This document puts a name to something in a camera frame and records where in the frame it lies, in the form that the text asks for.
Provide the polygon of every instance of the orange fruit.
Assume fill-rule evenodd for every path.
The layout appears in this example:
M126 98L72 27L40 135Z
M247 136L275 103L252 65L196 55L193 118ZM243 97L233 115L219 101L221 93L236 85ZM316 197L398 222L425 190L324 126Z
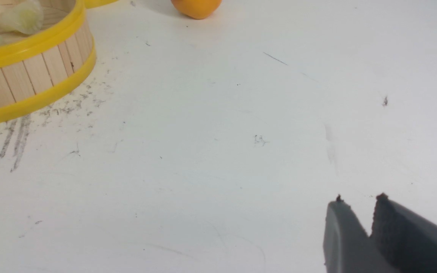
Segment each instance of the orange fruit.
M171 0L175 8L193 19L205 19L222 3L222 0Z

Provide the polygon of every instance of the bamboo steamer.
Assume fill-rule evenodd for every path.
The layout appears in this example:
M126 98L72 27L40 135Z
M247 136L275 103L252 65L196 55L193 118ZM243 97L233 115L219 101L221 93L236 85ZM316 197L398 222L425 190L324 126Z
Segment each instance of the bamboo steamer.
M39 1L44 9L39 33L25 37L0 29L7 42L0 47L0 122L55 102L80 85L96 62L84 0Z

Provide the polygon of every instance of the white surface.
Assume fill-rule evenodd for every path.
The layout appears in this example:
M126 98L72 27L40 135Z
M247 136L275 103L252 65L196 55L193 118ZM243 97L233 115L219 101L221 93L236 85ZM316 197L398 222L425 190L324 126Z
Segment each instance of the white surface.
M338 193L368 232L381 192L437 223L437 0L134 2L88 12L93 73L16 125L0 273L322 273Z

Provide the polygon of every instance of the yellow rim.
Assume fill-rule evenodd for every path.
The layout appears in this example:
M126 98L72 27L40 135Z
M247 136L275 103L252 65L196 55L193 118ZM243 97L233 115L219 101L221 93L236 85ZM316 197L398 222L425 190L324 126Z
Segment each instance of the yellow rim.
M95 7L104 6L110 3L114 3L118 0L85 0L85 7L88 9L92 9Z
M0 47L0 67L21 62L59 45L76 33L84 21L83 0L76 0L72 11L54 26L19 42Z
M66 80L31 98L27 98L26 100L22 100L21 102L11 104L6 107L1 107L0 122L9 121L10 119L15 119L20 116L30 114L31 112L41 109L67 95L77 86L79 86L80 83L87 78L90 72L92 72L92 69L94 69L94 65L96 63L96 58L97 55L95 47L92 46L92 52L90 52L90 56L87 58L82 67L80 67L77 72L73 73Z

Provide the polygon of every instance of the pencil mark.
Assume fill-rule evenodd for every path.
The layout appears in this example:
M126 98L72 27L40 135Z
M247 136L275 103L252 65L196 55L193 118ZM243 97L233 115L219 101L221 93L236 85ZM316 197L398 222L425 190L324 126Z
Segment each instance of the pencil mark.
M225 240L223 239L223 236L220 234L220 232L219 232L218 229L215 227L215 225L213 225L213 223L211 223L211 222L209 222L209 221L207 221L207 223L209 223L209 224L212 226L212 228L215 230L215 232L217 233L217 236L218 236L219 239L220 239L220 242L222 242L222 245L223 245L223 248L224 248L225 252L228 253L228 252L229 252L229 249L228 249L228 247L227 247L227 244L225 244Z
M184 256L184 257L187 257L187 258L190 258L190 259L194 259L194 260L196 260L195 257L190 256L190 255L188 255L188 254L185 254L185 253L183 253L183 252L181 252L181 251L178 251L178 250L175 250L175 249L171 249L171 248L168 248L168 247L164 247L164 246L161 246L161 245L158 245L158 244L149 244L149 243L147 243L146 245L149 245L149 246L151 246L151 247L155 247L155 248L157 248L157 249L161 249L161 250L164 250L164 251L172 252L172 253L178 254L178 255L180 255L180 256Z
M115 152L116 152L116 149L118 148L118 144L119 144L120 142L123 142L123 141L124 141L124 140L117 141L117 142L114 144L114 150L112 150L112 151L108 151L108 152L110 152L111 154L115 153Z
M254 144L262 144L262 147L264 147L264 145L266 145L267 143L269 143L270 141L265 141L262 138L262 135L255 135L254 136Z
M76 154L80 157L80 149L79 149L79 143L77 142L77 149L69 152L67 155Z
M3 147L1 148L0 158L5 157L5 155L6 155L6 150L8 149L9 143L11 141L11 137L13 136L14 127L16 126L16 122L17 122L17 119L14 119L9 124L9 127L7 129L8 134L6 135L5 143L3 144Z
M279 59L276 59L276 58L272 57L271 55L269 55L269 54L267 54L267 53L265 53L265 52L263 52L263 53L264 53L264 54L266 54L267 56L269 56L269 57L273 58L274 60L276 60L276 61L280 62L281 64L285 64L285 65L288 65L288 64L286 64L285 62L283 62L283 61L281 61L281 60L279 60Z
M325 139L328 142L328 145L326 147L326 155L328 156L328 160L330 161L330 164L333 164L335 167L335 172L338 175L338 159L336 155L336 146L333 138L332 129L329 125L325 126Z
M26 141L28 139L28 135L30 135L30 123L31 123L31 114L23 116L21 118L21 123L19 125L18 136L16 139L16 144L14 145L14 157L16 160L14 161L13 168L10 170L10 173L14 172L19 167L19 162L23 157L23 153L25 152Z
M246 239L246 238L244 238L244 237L241 237L241 236L239 236L239 235L229 234L229 236L237 237L237 238L242 239L242 240L244 240L245 242L248 242L248 243L250 243L251 245L255 246L255 247L256 247L256 248L261 252L261 254L262 254L262 262L264 263L264 266L266 266L266 253L264 252L264 250L262 249L262 247L261 247L260 245L257 245L257 244L255 244L254 242L252 242L251 240Z
M23 237L25 237L27 234L28 234L28 232L30 232L30 231L32 231L33 230L33 228L35 227L35 225L38 225L39 223L41 223L41 222L43 222L43 221L36 221L28 230L26 230L25 232L23 232L23 234L21 234L20 236L18 236L18 238L23 238Z
M310 79L310 80L312 80L312 81L314 81L314 82L316 82L316 83L319 83L319 81L317 81L317 80L313 79L312 77L308 76L306 73L303 73L303 72L301 72L301 71L300 71L300 73L301 73L303 76L305 76L306 78L308 78L308 79Z

